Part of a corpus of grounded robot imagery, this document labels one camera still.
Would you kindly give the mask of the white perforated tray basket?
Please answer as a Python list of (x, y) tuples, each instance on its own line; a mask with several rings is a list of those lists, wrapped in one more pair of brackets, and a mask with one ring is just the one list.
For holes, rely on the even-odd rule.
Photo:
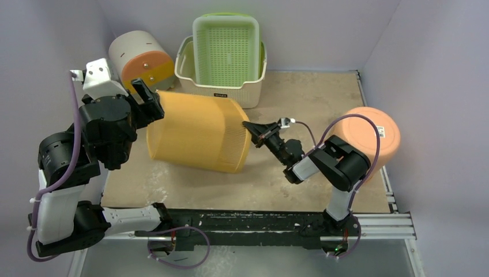
[(259, 79), (261, 38), (258, 21), (239, 13), (205, 14), (193, 21), (195, 81), (240, 87)]

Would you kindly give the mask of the yellow slatted laundry basket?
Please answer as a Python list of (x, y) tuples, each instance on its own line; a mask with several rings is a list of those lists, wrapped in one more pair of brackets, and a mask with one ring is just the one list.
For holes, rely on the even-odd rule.
[(224, 173), (242, 171), (251, 135), (249, 117), (230, 98), (158, 91), (164, 118), (146, 129), (149, 156), (172, 164)]

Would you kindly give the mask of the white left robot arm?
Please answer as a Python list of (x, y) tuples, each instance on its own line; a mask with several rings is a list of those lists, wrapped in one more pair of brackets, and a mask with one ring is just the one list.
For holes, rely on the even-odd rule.
[(164, 215), (163, 204), (126, 209), (120, 215), (80, 198), (89, 181), (100, 175), (101, 166), (117, 170), (128, 161), (138, 129), (164, 117), (157, 93), (141, 78), (132, 80), (131, 86), (142, 103), (127, 89), (99, 98), (84, 95), (82, 106), (74, 108), (72, 125), (40, 143), (40, 188), (28, 216), (27, 253), (33, 261), (89, 248), (107, 234), (129, 231), (131, 223), (136, 230), (158, 236), (171, 231), (172, 220)]

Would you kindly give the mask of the peach plastic bucket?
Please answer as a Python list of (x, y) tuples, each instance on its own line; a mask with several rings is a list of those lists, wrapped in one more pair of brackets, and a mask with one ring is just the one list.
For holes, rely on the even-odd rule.
[(332, 127), (330, 134), (336, 135), (353, 147), (363, 152), (372, 162), (377, 150), (377, 138), (380, 140), (379, 157), (372, 178), (396, 154), (401, 143), (400, 130), (395, 121), (385, 112), (372, 107), (356, 107), (347, 114), (360, 114), (370, 119), (377, 131), (364, 119), (349, 117)]

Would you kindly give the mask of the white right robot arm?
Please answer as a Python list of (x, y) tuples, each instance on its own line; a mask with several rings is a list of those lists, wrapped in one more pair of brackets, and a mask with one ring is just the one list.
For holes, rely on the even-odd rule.
[(324, 228), (337, 235), (346, 228), (351, 218), (355, 186), (371, 173), (371, 160), (351, 144), (332, 135), (324, 143), (305, 153), (296, 139), (285, 141), (280, 137), (283, 121), (268, 124), (243, 121), (257, 147), (266, 146), (285, 166), (283, 173), (292, 184), (300, 184), (316, 173), (321, 173), (333, 186), (332, 198), (323, 211)]

